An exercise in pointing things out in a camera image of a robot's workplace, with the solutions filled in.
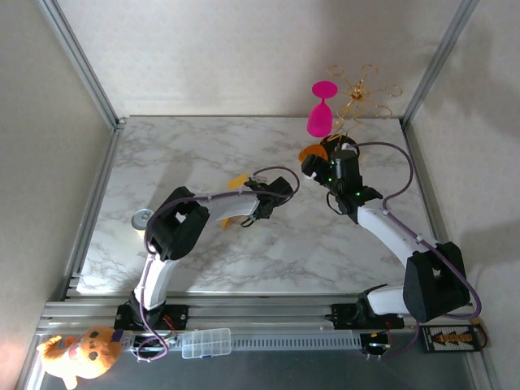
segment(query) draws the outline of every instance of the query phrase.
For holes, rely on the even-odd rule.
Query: marble table surface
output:
[[[405,147],[396,119],[366,119],[350,136]],[[301,176],[297,155],[316,140],[301,118],[135,117],[121,137],[77,291],[129,292],[145,265],[143,239],[130,224],[142,208],[156,208],[185,185],[196,193],[226,190],[243,172],[283,165]],[[365,185],[383,195],[408,178],[404,158],[383,146],[364,147]],[[270,180],[284,172],[273,171]],[[358,293],[398,284],[405,269],[370,232],[334,214],[326,189],[302,179],[299,193],[252,227],[206,226],[195,249],[175,269],[172,292]],[[417,183],[390,202],[392,211],[419,232],[430,226]]]

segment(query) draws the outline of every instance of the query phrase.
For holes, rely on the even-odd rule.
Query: black mount bracket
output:
[[[325,318],[332,322],[335,330],[388,330],[404,329],[405,320],[397,314],[376,315],[368,302],[368,294],[386,284],[369,288],[358,295],[356,303],[331,305],[332,314]]]
[[[188,322],[187,305],[166,305],[162,304],[153,310],[145,310],[145,317],[148,324],[156,331],[169,331],[165,316],[170,317],[171,325],[177,331],[186,329]],[[130,296],[127,303],[119,305],[115,316],[114,329],[124,329],[125,331],[143,331],[143,323],[139,312],[139,302],[134,294]]]

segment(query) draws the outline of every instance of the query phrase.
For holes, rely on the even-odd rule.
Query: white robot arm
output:
[[[439,244],[430,236],[413,237],[389,218],[381,194],[362,184],[358,154],[353,150],[337,150],[330,157],[327,161],[307,156],[301,169],[329,190],[341,214],[377,236],[405,267],[403,285],[379,286],[360,294],[357,307],[362,313],[357,313],[353,326],[369,326],[370,319],[388,314],[410,314],[425,323],[469,303],[468,289],[421,241],[435,245],[435,250],[464,275],[458,247],[451,242]],[[171,274],[208,222],[237,215],[249,216],[252,221],[269,218],[275,207],[296,192],[282,177],[271,184],[252,178],[245,186],[251,190],[203,196],[180,187],[163,203],[146,230],[145,241],[157,254],[149,257],[150,264],[132,293],[130,306],[135,319],[143,309],[147,323],[154,324],[161,318]]]

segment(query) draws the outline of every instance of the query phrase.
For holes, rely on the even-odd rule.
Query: gray wall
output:
[[[488,352],[520,388],[520,2],[481,0],[414,120],[448,236],[483,300]]]
[[[0,7],[0,388],[60,281],[109,130],[34,0]]]

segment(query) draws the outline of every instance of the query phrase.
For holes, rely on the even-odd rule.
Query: orange plush toy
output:
[[[76,388],[77,376],[97,378],[111,368],[121,353],[123,330],[110,327],[91,327],[79,340],[65,339],[65,349],[58,349],[61,336],[52,337],[38,345],[43,369],[63,379],[68,390]]]

